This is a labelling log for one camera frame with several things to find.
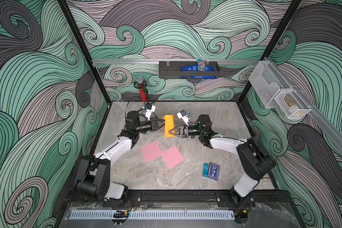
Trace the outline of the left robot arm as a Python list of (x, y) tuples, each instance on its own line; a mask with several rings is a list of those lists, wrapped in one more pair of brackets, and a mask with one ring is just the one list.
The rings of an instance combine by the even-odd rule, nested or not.
[(141, 133), (157, 131), (164, 127), (165, 120), (147, 117), (140, 121), (137, 111), (130, 111), (125, 117), (125, 126), (117, 140), (103, 151), (86, 155), (80, 160), (73, 184), (74, 191), (95, 200), (122, 200), (127, 187), (111, 181), (111, 167), (138, 142)]

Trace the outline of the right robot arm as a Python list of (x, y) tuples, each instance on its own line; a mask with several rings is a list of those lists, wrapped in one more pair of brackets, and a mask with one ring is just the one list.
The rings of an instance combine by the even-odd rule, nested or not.
[(220, 149), (238, 155), (244, 173), (231, 188), (231, 199), (239, 205), (255, 189), (261, 179), (274, 167), (275, 162), (264, 145), (255, 137), (236, 139), (222, 136), (212, 130), (208, 115), (200, 115), (194, 125), (185, 124), (169, 130), (169, 134), (180, 138), (197, 137), (201, 144), (210, 149)]

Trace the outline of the orange square paper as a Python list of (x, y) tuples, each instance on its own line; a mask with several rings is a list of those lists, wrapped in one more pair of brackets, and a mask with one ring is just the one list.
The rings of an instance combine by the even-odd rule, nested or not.
[(166, 138), (174, 137), (174, 135), (170, 134), (169, 131), (172, 130), (174, 126), (174, 116), (173, 115), (165, 115), (164, 119), (164, 135)]

